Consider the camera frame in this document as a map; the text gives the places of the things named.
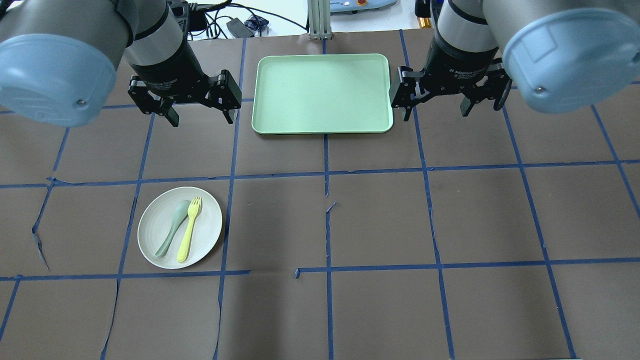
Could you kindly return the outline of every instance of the blue tape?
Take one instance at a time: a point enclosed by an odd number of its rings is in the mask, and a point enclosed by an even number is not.
[[[324,197],[329,197],[329,135],[328,134],[324,134]]]
[[[636,196],[634,195],[633,189],[631,189],[631,184],[629,184],[629,180],[627,179],[627,174],[625,173],[625,169],[622,167],[622,164],[620,163],[620,159],[618,157],[618,154],[616,153],[616,149],[613,147],[613,143],[609,138],[609,134],[607,134],[607,130],[604,127],[604,123],[602,122],[602,119],[600,118],[600,114],[598,113],[598,110],[596,109],[595,105],[591,105],[591,110],[593,111],[593,115],[595,115],[596,117],[596,121],[600,126],[600,130],[602,130],[602,135],[604,136],[604,139],[607,141],[609,150],[613,155],[613,160],[616,162],[616,165],[618,166],[618,171],[620,171],[620,176],[622,177],[622,181],[625,183],[625,187],[627,188],[627,193],[631,198],[631,203],[633,204],[634,209],[636,209],[636,215],[638,216],[638,218],[640,218],[640,206],[638,206]]]
[[[105,109],[127,109],[127,108],[137,108],[138,105],[135,104],[123,104],[123,105],[105,105],[102,107],[103,110]]]
[[[88,181],[85,183],[69,183],[60,179],[52,180],[56,186],[60,186],[63,188],[68,188],[72,186],[121,186],[121,185],[134,185],[139,184],[140,181],[137,180],[123,180],[123,181]]]
[[[357,272],[357,271],[394,271],[394,270],[432,270],[432,269],[460,269],[460,268],[506,268],[521,266],[554,266],[579,265],[579,264],[615,264],[615,263],[640,263],[640,258],[595,258],[595,259],[558,259],[532,260],[532,261],[495,261],[487,263],[443,263],[443,264],[407,264],[407,265],[351,265],[351,266],[326,266],[312,268],[297,268],[296,278],[305,273],[319,272]]]
[[[324,226],[326,229],[326,267],[331,269],[331,209],[337,204],[333,204],[324,212]],[[327,337],[329,346],[329,360],[333,359],[333,291],[332,291],[331,271],[326,272],[326,310],[327,310]]]
[[[49,185],[47,186],[47,195],[45,195],[44,201],[42,202],[42,207],[40,208],[40,213],[38,214],[38,218],[36,219],[35,224],[33,224],[33,227],[31,227],[31,237],[36,243],[37,250],[38,250],[38,257],[40,258],[42,263],[44,263],[44,265],[47,267],[47,271],[51,271],[51,270],[49,269],[49,264],[47,263],[47,260],[42,251],[42,241],[40,241],[40,237],[37,235],[37,232],[38,232],[38,228],[40,227],[40,221],[42,219],[42,215],[44,214],[44,209],[46,208],[47,202],[49,201],[49,197],[51,196],[51,190],[53,190],[53,186],[54,186],[54,181],[50,181]]]
[[[46,188],[47,186],[47,184],[6,184],[0,185],[0,189]]]
[[[47,259],[45,259],[44,253],[42,252],[42,241],[40,241],[40,237],[38,236],[38,234],[36,234],[36,231],[33,228],[31,229],[31,237],[33,238],[33,241],[36,242],[36,246],[38,247],[38,255],[40,256],[40,260],[47,267],[47,271],[51,271],[51,269],[49,268],[49,264],[47,264]]]
[[[402,44],[402,53],[404,55],[404,66],[409,66],[409,54],[406,52],[406,43],[404,42],[404,31],[402,29],[398,30],[400,34],[400,43]]]
[[[406,52],[406,44],[404,42],[404,33],[400,31],[400,41],[402,43],[404,62],[407,66],[410,66],[409,56]],[[431,188],[429,186],[429,174],[427,169],[427,163],[424,156],[424,149],[422,148],[422,135],[420,133],[420,125],[418,120],[418,109],[413,109],[413,123],[415,125],[415,134],[418,141],[418,151],[420,153],[420,164],[422,165],[422,176],[424,177],[424,191],[427,197],[427,207],[429,210],[429,226],[431,228],[431,239],[433,241],[433,252],[436,259],[436,264],[442,266],[440,261],[440,251],[438,249],[438,242],[436,241],[435,228],[433,226],[433,203],[431,201]],[[445,334],[447,336],[447,346],[449,347],[449,358],[451,360],[456,359],[456,354],[453,347],[453,337],[451,336],[451,323],[449,321],[449,306],[447,305],[447,294],[444,286],[444,276],[442,274],[442,268],[438,269],[438,284],[440,286],[440,300],[442,302],[442,316],[445,325]]]
[[[142,159],[140,159],[140,169],[138,170],[138,184],[136,185],[136,192],[133,195],[133,202],[131,204],[131,212],[129,213],[129,223],[127,224],[127,232],[124,237],[124,244],[122,245],[122,254],[120,255],[120,266],[118,267],[118,275],[122,274],[124,269],[124,263],[127,257],[127,249],[129,248],[129,240],[131,239],[131,228],[133,227],[133,218],[136,213],[136,206],[138,205],[138,196],[140,195],[140,188],[142,180],[142,174],[145,171],[145,162],[147,160],[147,151],[149,148],[149,142],[151,141],[151,133],[154,128],[154,119],[156,114],[152,113],[149,119],[149,127],[147,130],[147,138],[145,140],[145,148],[142,152]]]
[[[444,167],[429,167],[427,171],[450,171],[450,170],[485,170],[493,168],[517,168],[518,164],[494,164],[494,165],[459,165]]]
[[[100,353],[100,360],[104,360],[107,355],[107,346],[109,345],[109,339],[111,338],[111,331],[113,330],[113,322],[116,319],[116,307],[118,306],[119,294],[120,294],[120,280],[117,280],[116,296],[113,301],[113,312],[111,313],[111,323],[109,324],[109,332],[107,333],[107,338],[104,340],[104,346],[102,347],[102,352]]]
[[[138,195],[140,194],[140,184],[136,186],[136,192],[133,195],[133,202],[131,204],[131,212],[129,213],[129,223],[127,224],[127,232],[124,236],[124,244],[122,245],[122,253],[120,255],[120,265],[118,266],[118,274],[122,274],[124,269],[124,262],[127,257],[127,249],[129,248],[129,238],[131,237],[131,228],[133,227],[133,218],[136,213],[136,205],[138,204]]]
[[[536,206],[533,203],[533,196],[531,195],[531,189],[529,188],[529,182],[527,180],[527,174],[525,171],[525,167],[522,164],[522,158],[520,157],[520,150],[518,150],[518,144],[516,143],[515,134],[513,132],[513,128],[511,127],[511,121],[509,119],[509,113],[507,112],[507,106],[502,108],[502,114],[504,115],[504,120],[507,125],[507,129],[509,130],[509,137],[511,138],[511,143],[513,145],[513,150],[516,155],[516,160],[518,161],[518,165],[520,167],[520,175],[522,177],[522,183],[524,184],[525,192],[527,194],[527,200],[529,201],[529,207],[531,209],[531,215],[533,217],[534,225],[536,226],[536,232],[538,234],[538,240],[540,242],[540,249],[542,250],[543,257],[545,258],[545,264],[547,268],[547,273],[549,276],[549,281],[551,282],[551,290],[554,293],[554,298],[556,300],[556,306],[558,310],[558,315],[560,317],[560,322],[562,324],[564,338],[566,340],[567,348],[569,350],[569,355],[571,357],[575,356],[575,349],[573,348],[573,341],[571,339],[571,334],[569,332],[569,326],[566,322],[566,318],[564,317],[564,309],[562,306],[562,302],[560,300],[560,293],[558,292],[556,277],[554,276],[553,269],[549,262],[549,254],[547,253],[547,246],[545,245],[545,239],[542,235],[542,228],[540,227],[540,221],[538,220],[538,212],[536,211]]]
[[[158,179],[142,179],[141,184],[156,184],[156,183],[176,183],[178,181],[215,181],[215,180],[229,180],[230,176],[214,176],[214,177],[166,177]]]
[[[6,323],[9,321],[9,315],[11,314],[11,309],[13,307],[13,302],[15,301],[15,295],[18,293],[19,286],[20,286],[20,279],[18,278],[15,280],[15,284],[13,285],[13,291],[11,292],[11,297],[9,298],[9,304],[7,305],[6,311],[4,312],[2,326],[0,326],[0,341],[2,341],[2,337],[4,335],[4,329],[6,328]]]
[[[323,176],[324,172],[287,172],[279,174],[234,175],[235,179],[267,179],[270,177]]]
[[[249,275],[251,270],[200,271],[200,272],[150,272],[130,274],[82,274],[82,275],[16,275],[0,277],[0,281],[55,281],[55,280],[96,280],[96,279],[158,279],[164,277],[205,277],[205,276],[238,276]]]
[[[58,171],[58,165],[60,164],[60,159],[62,159],[62,152],[65,150],[65,144],[67,143],[67,138],[69,136],[70,127],[65,130],[65,136],[62,136],[62,142],[60,143],[60,149],[58,150],[58,156],[56,157],[56,163],[53,165],[53,172]]]
[[[522,165],[525,168],[536,168],[536,167],[579,167],[579,166],[590,166],[590,165],[613,165],[615,163],[616,163],[615,161],[604,160],[604,161],[574,161],[571,163],[530,163],[530,164],[522,164]]]
[[[334,170],[329,171],[329,175],[353,175],[353,174],[391,174],[398,172],[421,172],[422,168],[380,168],[367,170]]]
[[[238,81],[238,87],[242,89],[244,81],[244,61],[246,55],[246,38],[242,41],[242,57],[240,59],[240,77]],[[225,219],[225,240],[222,243],[222,264],[220,269],[223,271],[223,275],[220,276],[220,285],[218,287],[218,307],[220,308],[220,317],[218,318],[218,337],[216,338],[216,349],[213,353],[213,360],[218,359],[218,346],[220,345],[220,325],[222,322],[222,305],[225,292],[225,275],[224,272],[227,269],[227,252],[229,248],[229,227],[231,225],[231,208],[233,205],[234,197],[234,183],[236,179],[236,163],[237,163],[237,150],[238,150],[238,134],[240,133],[240,112],[236,117],[236,124],[234,127],[234,149],[231,155],[231,173],[229,177],[229,197],[227,199],[227,217]]]

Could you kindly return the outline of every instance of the cable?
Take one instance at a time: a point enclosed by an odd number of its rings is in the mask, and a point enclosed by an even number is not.
[[[267,11],[264,11],[264,10],[260,10],[260,9],[252,8],[251,6],[245,6],[245,5],[236,4],[236,3],[232,3],[232,4],[229,4],[229,5],[227,5],[227,6],[229,6],[229,7],[233,7],[233,8],[246,8],[247,10],[253,10],[253,11],[261,12],[261,13],[267,13],[267,14],[269,14],[269,15],[273,15],[273,16],[275,16],[275,17],[279,17],[279,18],[281,18],[282,20],[289,21],[291,24],[295,24],[295,25],[297,25],[297,26],[299,26],[299,27],[303,28],[304,30],[307,30],[307,31],[309,30],[309,28],[306,28],[305,26],[302,26],[302,25],[298,24],[297,22],[295,22],[295,21],[293,21],[293,20],[291,20],[291,19],[288,19],[288,18],[286,18],[286,17],[284,17],[284,16],[278,15],[278,14],[276,14],[276,13],[267,12]]]
[[[0,4],[4,3],[6,1],[7,0],[0,0]],[[254,19],[256,19],[256,20],[258,19],[258,16],[255,14],[255,12],[269,14],[269,15],[278,17],[280,19],[286,20],[286,21],[288,21],[288,22],[290,22],[290,23],[292,23],[294,25],[297,25],[300,28],[304,29],[305,31],[309,31],[308,19],[307,19],[307,26],[302,26],[301,24],[298,24],[297,22],[295,22],[295,21],[293,21],[291,19],[288,19],[288,18],[286,18],[284,16],[278,15],[276,13],[268,12],[268,11],[257,9],[257,8],[253,8],[251,6],[245,6],[245,5],[242,5],[242,4],[233,3],[232,1],[233,0],[226,0],[226,1],[223,1],[223,2],[221,2],[219,4],[211,4],[211,5],[208,5],[208,6],[207,5],[202,5],[202,4],[201,5],[197,5],[198,7],[199,6],[206,6],[207,7],[206,10],[204,10],[204,12],[205,12],[205,21],[207,23],[207,27],[204,30],[202,30],[201,32],[199,32],[199,33],[193,34],[193,33],[189,32],[189,36],[191,37],[191,39],[193,40],[193,37],[197,37],[199,35],[202,35],[203,33],[207,34],[207,39],[217,39],[217,38],[220,37],[220,35],[223,35],[225,38],[228,38],[227,34],[222,30],[222,26],[220,26],[220,24],[218,24],[218,19],[224,19],[224,18],[228,18],[230,20],[234,19],[233,17],[228,16],[228,15],[222,15],[222,16],[219,15],[220,14],[220,10],[222,10],[222,9],[224,9],[226,7],[245,9],[245,10],[249,11],[251,13],[252,17]],[[216,14],[215,14],[214,17],[211,17],[211,15],[208,14],[209,12],[216,12]],[[262,29],[258,29],[258,31],[259,31],[259,35],[262,36]]]

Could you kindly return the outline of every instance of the light green tray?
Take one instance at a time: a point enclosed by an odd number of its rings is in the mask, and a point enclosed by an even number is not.
[[[259,134],[384,133],[393,125],[381,54],[267,56],[258,64]]]

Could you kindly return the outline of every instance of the spoon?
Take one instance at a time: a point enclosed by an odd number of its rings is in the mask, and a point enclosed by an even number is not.
[[[172,216],[172,224],[171,229],[169,230],[169,234],[164,239],[164,242],[160,246],[160,249],[156,251],[157,257],[162,257],[166,254],[166,251],[169,250],[169,245],[171,245],[171,241],[173,240],[173,235],[175,235],[176,230],[180,227],[180,224],[187,218],[187,209],[189,209],[189,205],[191,201],[185,200],[182,201],[178,206],[173,210]]]

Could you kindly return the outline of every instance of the yellow fork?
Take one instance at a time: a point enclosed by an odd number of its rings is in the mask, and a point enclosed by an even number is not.
[[[187,209],[187,215],[189,215],[189,224],[187,225],[187,231],[184,233],[180,248],[178,249],[178,262],[183,263],[187,260],[189,255],[189,246],[191,245],[191,233],[193,233],[193,223],[196,221],[196,217],[200,213],[200,206],[202,205],[202,198],[196,197],[191,201],[189,208]]]

